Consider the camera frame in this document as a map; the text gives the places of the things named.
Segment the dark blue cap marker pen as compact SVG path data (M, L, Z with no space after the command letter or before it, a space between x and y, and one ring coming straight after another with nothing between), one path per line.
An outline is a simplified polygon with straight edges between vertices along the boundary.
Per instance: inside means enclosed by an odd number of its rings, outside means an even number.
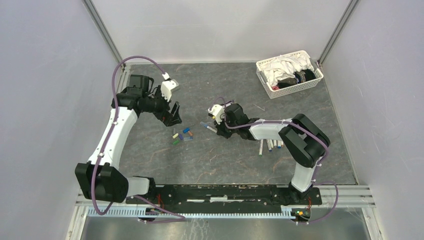
M272 152L272 148L271 148L271 145L270 145L269 139L267 139L267 140L266 140L266 144L267 144L268 151L269 151L269 152Z

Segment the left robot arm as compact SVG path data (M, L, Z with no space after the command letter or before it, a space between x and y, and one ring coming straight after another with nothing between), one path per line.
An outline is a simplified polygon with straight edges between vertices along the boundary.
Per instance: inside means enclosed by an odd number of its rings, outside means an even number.
M142 113L152 113L166 127L181 124L180 104L171 104L179 83L167 78L154 87L145 75L132 75L129 85L112 101L108 124L93 154L86 163L78 163L75 176L83 196L91 200L122 203L137 195L145 204L153 203L157 190L148 177L125 177L119 172L121 155L131 129Z

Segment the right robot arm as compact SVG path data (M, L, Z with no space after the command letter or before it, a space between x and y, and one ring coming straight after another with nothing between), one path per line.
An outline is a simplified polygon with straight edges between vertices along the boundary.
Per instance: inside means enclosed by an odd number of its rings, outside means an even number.
M283 120L249 118L238 103L214 104L208 110L217 135L226 139L238 135L244 140L273 140L283 143L296 162L289 183L289 199L302 204L309 198L317 165L329 153L331 141L306 115Z

